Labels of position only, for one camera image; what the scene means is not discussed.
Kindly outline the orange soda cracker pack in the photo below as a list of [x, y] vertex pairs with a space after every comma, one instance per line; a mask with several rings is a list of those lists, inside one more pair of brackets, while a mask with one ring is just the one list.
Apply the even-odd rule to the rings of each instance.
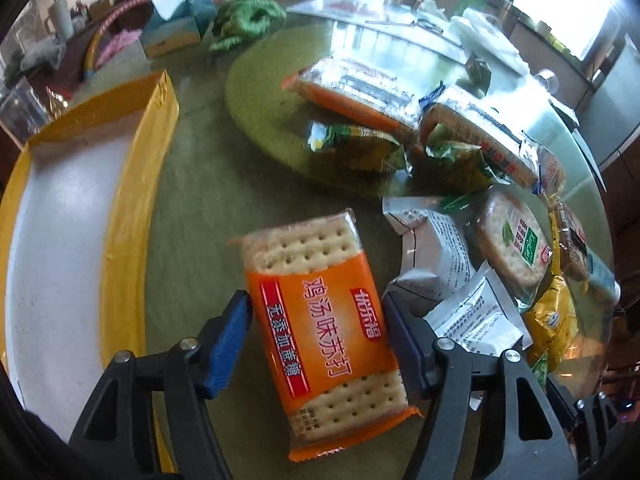
[[351, 210], [236, 242], [291, 427], [292, 462], [341, 452], [419, 415]]

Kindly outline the brown bar snack pack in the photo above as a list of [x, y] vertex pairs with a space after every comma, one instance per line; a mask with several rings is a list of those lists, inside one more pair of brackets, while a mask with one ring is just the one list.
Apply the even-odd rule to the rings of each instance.
[[588, 278], [587, 239], [582, 222], [576, 214], [558, 198], [551, 211], [558, 228], [561, 269], [574, 281], [583, 282]]

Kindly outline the silver foil snack packet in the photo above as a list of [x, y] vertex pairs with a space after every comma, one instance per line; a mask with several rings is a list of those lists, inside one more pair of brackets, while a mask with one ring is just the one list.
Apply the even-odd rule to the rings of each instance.
[[402, 241], [400, 271], [387, 286], [438, 304], [475, 274], [457, 223], [438, 210], [439, 197], [385, 197], [384, 217]]

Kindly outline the round rice cracker pack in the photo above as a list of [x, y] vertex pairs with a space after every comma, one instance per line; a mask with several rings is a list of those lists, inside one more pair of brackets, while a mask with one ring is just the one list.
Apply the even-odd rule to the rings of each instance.
[[498, 274], [518, 310], [535, 302], [552, 248], [533, 211], [506, 185], [442, 199], [438, 209], [460, 226], [470, 259], [487, 262]]

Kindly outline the blue edged cracker pack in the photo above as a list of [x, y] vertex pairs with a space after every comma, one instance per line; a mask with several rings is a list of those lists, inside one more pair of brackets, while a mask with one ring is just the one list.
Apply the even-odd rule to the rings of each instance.
[[444, 126], [457, 142], [475, 145], [490, 162], [515, 183], [538, 196], [562, 191], [564, 170], [548, 148], [524, 131], [509, 128], [499, 114], [456, 84], [440, 84], [422, 96], [421, 139]]

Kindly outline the light blue tube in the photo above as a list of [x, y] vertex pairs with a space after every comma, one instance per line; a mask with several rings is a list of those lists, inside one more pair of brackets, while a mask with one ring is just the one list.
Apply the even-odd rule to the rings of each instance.
[[617, 283], [612, 270], [598, 257], [598, 255], [587, 248], [588, 266], [588, 289], [599, 300], [607, 302], [615, 307], [620, 301], [620, 284]]

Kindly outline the green yellow snack bag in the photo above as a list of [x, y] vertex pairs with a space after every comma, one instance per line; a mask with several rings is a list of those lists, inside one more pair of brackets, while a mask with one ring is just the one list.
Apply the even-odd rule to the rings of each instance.
[[394, 174], [411, 169], [399, 141], [389, 133], [363, 126], [313, 122], [307, 144], [314, 153], [331, 156], [350, 170]]

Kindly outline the grey refrigerator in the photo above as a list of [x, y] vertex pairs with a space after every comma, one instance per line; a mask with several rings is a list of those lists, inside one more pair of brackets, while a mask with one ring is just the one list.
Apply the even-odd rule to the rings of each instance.
[[602, 164], [639, 125], [639, 51], [626, 35], [620, 55], [587, 107], [579, 131], [591, 155]]

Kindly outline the orange cracker pack upside down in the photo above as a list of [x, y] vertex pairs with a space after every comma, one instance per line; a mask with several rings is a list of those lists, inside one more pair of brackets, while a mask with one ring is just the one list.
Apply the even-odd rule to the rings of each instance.
[[416, 92], [397, 77], [350, 58], [320, 58], [286, 77], [282, 89], [402, 143], [420, 130]]

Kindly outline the clear plastic cup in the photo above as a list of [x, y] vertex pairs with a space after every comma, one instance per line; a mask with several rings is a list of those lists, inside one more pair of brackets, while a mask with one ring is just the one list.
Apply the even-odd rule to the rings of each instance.
[[17, 81], [12, 88], [2, 90], [0, 117], [1, 127], [19, 148], [51, 120], [25, 77]]

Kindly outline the small green triangular packet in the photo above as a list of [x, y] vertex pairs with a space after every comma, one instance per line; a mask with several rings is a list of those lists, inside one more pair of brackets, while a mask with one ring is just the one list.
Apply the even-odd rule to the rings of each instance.
[[489, 64], [475, 53], [471, 53], [465, 63], [465, 70], [472, 86], [486, 94], [491, 84], [491, 68]]

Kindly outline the pink cloth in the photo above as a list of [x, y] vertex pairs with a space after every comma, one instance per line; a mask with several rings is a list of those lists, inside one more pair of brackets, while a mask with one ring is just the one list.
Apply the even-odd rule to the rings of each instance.
[[94, 69], [98, 70], [101, 68], [111, 58], [114, 58], [116, 54], [119, 54], [119, 52], [128, 48], [130, 44], [134, 44], [138, 41], [141, 35], [141, 29], [125, 29], [116, 34], [101, 50], [100, 54], [96, 58], [96, 62], [94, 62]]

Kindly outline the white thermos tumbler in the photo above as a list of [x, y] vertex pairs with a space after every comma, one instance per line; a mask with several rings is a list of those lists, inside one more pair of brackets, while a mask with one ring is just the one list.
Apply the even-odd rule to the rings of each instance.
[[74, 36], [74, 25], [67, 0], [53, 0], [47, 10], [44, 27], [64, 42]]

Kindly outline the blue tissue box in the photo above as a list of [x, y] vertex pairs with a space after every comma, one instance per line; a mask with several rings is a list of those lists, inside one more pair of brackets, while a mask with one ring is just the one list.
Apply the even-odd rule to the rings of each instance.
[[216, 14], [214, 0], [151, 0], [153, 13], [140, 44], [147, 58], [194, 46], [202, 41]]

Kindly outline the green cloth rag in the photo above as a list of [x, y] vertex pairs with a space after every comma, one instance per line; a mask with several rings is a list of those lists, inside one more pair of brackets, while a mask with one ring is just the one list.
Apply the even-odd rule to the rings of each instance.
[[209, 30], [209, 52], [226, 52], [244, 42], [264, 36], [275, 21], [286, 19], [274, 0], [226, 0], [216, 11]]

